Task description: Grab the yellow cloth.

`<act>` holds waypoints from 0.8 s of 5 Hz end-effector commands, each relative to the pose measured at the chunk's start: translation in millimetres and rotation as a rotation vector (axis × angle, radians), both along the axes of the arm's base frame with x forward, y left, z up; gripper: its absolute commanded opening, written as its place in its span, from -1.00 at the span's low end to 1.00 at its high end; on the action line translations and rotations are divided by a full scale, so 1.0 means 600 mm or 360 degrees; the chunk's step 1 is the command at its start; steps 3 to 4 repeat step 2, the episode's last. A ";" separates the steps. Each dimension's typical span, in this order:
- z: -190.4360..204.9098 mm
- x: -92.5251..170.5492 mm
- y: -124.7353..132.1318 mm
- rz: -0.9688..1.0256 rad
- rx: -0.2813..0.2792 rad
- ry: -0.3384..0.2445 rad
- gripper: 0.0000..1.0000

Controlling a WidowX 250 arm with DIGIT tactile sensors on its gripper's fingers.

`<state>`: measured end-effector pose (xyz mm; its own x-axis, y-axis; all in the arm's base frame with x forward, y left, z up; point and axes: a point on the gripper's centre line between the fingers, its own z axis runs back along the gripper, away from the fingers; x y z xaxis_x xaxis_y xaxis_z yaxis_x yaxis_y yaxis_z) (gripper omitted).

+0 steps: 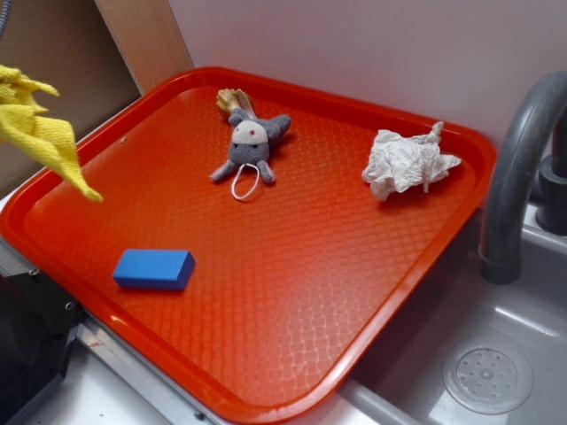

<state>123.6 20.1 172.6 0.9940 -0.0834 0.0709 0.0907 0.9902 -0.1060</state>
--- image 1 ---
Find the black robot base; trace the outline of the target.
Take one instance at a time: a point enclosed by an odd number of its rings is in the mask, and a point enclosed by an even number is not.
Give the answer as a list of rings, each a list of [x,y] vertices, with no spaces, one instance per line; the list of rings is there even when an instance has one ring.
[[[1,422],[19,424],[65,380],[80,303],[46,273],[1,278]]]

